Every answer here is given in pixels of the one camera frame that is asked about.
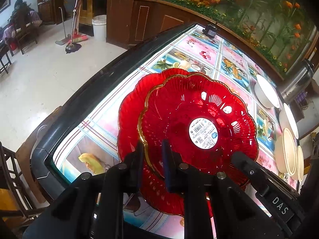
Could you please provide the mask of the beige plastic bowl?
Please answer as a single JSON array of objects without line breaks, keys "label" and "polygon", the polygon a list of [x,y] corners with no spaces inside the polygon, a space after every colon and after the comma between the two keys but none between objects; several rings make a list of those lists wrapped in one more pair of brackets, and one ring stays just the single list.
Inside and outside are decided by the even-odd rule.
[{"label": "beige plastic bowl", "polygon": [[295,172],[292,176],[292,179],[298,180],[302,182],[304,176],[304,157],[303,157],[303,150],[300,145],[297,146],[296,149],[296,168]]},{"label": "beige plastic bowl", "polygon": [[282,135],[275,143],[274,157],[277,169],[281,173],[292,177],[297,168],[297,153],[294,136],[288,128],[284,128]]}]

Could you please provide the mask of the small red gold-rimmed plate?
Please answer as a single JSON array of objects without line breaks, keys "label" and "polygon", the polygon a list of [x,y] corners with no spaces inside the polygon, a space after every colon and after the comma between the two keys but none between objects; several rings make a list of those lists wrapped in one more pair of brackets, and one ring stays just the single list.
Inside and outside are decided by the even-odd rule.
[{"label": "small red gold-rimmed plate", "polygon": [[152,88],[138,133],[147,165],[159,177],[164,139],[183,162],[206,174],[222,171],[239,186],[248,177],[232,165],[231,156],[237,151],[252,160],[258,156],[256,123],[245,102],[223,82],[199,73],[175,74]]}]

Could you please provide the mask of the white paper bowl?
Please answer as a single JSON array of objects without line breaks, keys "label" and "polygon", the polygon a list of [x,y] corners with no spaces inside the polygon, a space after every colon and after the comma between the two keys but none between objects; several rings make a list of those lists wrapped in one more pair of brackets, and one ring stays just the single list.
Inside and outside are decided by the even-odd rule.
[{"label": "white paper bowl", "polygon": [[288,128],[294,135],[294,137],[296,139],[299,139],[299,133],[295,118],[290,107],[286,103],[283,103],[282,109],[279,113],[279,123],[282,130]]},{"label": "white paper bowl", "polygon": [[279,96],[274,87],[260,74],[256,75],[254,91],[259,102],[268,109],[280,108]]}]

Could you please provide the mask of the colourful fruit pattern tablecloth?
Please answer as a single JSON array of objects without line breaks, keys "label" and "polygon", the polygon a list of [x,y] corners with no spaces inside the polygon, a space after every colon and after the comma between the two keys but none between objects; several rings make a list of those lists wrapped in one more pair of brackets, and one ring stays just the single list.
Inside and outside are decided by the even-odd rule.
[{"label": "colourful fruit pattern tablecloth", "polygon": [[161,145],[168,139],[184,162],[207,173],[223,171],[249,196],[248,179],[230,164],[242,151],[298,187],[293,149],[298,131],[274,82],[247,55],[200,25],[142,62],[61,141],[52,160],[69,182],[103,173],[141,142],[146,149],[140,191],[124,196],[127,223],[168,238],[184,235],[183,199],[167,192]]}]

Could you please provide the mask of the steel thermos flask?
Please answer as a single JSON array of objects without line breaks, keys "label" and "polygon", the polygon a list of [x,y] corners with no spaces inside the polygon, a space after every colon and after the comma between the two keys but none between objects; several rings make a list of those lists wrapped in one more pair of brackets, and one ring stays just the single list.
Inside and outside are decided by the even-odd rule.
[{"label": "steel thermos flask", "polygon": [[284,81],[277,85],[283,101],[290,104],[309,85],[314,75],[314,64],[304,59],[296,64]]}]

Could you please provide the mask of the red broom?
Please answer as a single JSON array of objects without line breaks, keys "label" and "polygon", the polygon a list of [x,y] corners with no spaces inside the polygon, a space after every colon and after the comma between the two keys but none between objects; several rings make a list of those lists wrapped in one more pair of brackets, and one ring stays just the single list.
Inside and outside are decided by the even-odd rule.
[{"label": "red broom", "polygon": [[77,29],[73,30],[73,34],[69,35],[68,44],[71,43],[71,38],[73,43],[79,43],[88,40],[88,36],[85,34],[78,33]]}]

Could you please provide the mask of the small black table device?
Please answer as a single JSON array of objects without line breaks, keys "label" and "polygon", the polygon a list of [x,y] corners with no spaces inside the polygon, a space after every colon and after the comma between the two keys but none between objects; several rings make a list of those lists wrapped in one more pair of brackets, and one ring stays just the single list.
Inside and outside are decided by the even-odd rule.
[{"label": "small black table device", "polygon": [[216,24],[208,24],[204,29],[203,29],[203,33],[207,36],[210,37],[212,39],[215,38],[217,31],[218,31],[218,26]]}]

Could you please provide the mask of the wooden counter cabinet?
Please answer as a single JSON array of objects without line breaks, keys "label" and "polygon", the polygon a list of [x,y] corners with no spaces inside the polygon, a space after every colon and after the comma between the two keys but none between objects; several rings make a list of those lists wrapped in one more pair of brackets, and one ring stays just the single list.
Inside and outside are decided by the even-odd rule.
[{"label": "wooden counter cabinet", "polygon": [[80,23],[90,25],[95,16],[106,15],[106,41],[130,48],[179,25],[212,24],[193,10],[160,0],[84,0]]}]

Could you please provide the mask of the white plastic bucket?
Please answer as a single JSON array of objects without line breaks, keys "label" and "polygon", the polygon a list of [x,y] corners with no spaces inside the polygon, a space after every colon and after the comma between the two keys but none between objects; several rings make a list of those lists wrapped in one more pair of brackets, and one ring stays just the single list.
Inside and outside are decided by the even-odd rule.
[{"label": "white plastic bucket", "polygon": [[106,15],[99,15],[92,18],[94,38],[101,42],[106,42],[107,34],[107,17]]}]

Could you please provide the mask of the flower mural panel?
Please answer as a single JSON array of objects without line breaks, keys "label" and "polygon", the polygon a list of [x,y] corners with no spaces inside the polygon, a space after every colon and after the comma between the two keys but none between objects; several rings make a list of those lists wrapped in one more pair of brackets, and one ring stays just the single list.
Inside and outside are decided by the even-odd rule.
[{"label": "flower mural panel", "polygon": [[222,24],[286,74],[312,43],[316,26],[301,0],[165,0]]}]

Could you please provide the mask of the wooden chair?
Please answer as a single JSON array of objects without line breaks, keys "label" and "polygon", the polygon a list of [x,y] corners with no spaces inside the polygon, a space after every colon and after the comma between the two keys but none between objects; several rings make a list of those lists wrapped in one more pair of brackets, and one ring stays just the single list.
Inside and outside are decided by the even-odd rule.
[{"label": "wooden chair", "polygon": [[37,44],[37,27],[31,19],[31,14],[28,10],[20,9],[12,17],[12,38],[16,41],[17,47],[21,54],[25,54],[25,49],[31,44]]}]

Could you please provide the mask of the seated person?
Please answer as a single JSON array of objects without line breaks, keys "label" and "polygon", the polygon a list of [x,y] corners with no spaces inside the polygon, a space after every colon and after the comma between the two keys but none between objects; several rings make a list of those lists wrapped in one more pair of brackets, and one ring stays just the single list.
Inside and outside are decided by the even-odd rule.
[{"label": "seated person", "polygon": [[4,30],[2,40],[6,41],[14,38],[15,32],[25,26],[34,25],[39,27],[42,24],[39,14],[27,5],[26,1],[17,0],[14,4],[14,10],[9,18],[9,26]]}]

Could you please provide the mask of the black table frame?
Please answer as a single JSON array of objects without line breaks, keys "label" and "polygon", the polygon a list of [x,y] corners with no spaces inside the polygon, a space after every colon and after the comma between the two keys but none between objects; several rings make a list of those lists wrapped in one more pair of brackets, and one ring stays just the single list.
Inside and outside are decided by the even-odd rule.
[{"label": "black table frame", "polygon": [[95,141],[103,155],[118,159],[116,129],[106,126],[114,124],[124,96],[142,75],[154,72],[156,62],[172,49],[201,62],[209,76],[227,80],[251,109],[261,107],[252,93],[252,83],[263,70],[221,33],[217,34],[215,45],[204,44],[213,51],[210,59],[203,60],[198,52],[187,50],[186,39],[201,30],[201,25],[189,23],[149,38],[104,66],[63,105],[31,157],[32,173],[52,199],[57,199],[68,188],[70,178],[62,173],[62,165],[67,152],[84,135]]}]

